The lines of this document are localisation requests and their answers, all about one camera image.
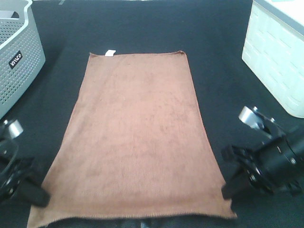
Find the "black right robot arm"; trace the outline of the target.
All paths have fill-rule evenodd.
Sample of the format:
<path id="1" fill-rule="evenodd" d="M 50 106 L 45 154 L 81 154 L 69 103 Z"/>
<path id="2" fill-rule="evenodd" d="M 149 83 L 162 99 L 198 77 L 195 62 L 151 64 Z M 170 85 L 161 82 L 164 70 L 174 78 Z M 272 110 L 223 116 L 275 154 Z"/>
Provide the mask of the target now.
<path id="1" fill-rule="evenodd" d="M 223 198 L 246 193 L 273 195 L 302 194 L 298 179 L 304 174 L 304 129 L 302 127 L 270 140 L 256 150 L 228 145 L 222 157 L 239 164 L 239 169 L 222 187 Z"/>

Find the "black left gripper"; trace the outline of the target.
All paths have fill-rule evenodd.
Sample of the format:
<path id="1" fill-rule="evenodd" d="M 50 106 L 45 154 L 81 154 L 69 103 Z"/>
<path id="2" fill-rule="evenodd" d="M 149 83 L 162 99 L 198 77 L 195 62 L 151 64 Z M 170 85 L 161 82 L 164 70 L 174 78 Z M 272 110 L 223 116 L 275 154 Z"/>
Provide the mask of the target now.
<path id="1" fill-rule="evenodd" d="M 19 157 L 19 146 L 9 139 L 0 140 L 0 200 L 27 202 L 46 207 L 50 195 L 41 186 L 29 180 L 33 174 L 33 157 Z"/>

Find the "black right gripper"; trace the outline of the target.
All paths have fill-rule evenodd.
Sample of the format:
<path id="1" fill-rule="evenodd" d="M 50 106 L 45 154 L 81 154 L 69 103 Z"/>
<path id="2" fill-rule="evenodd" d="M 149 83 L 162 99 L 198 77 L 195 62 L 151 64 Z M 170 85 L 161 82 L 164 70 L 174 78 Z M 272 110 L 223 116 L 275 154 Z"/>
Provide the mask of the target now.
<path id="1" fill-rule="evenodd" d="M 287 192 L 289 181 L 284 180 L 288 159 L 283 153 L 288 150 L 285 135 L 271 139 L 257 149 L 228 145 L 221 150 L 226 162 L 239 164 L 239 169 L 222 188 L 225 200 L 246 191 L 274 194 Z"/>

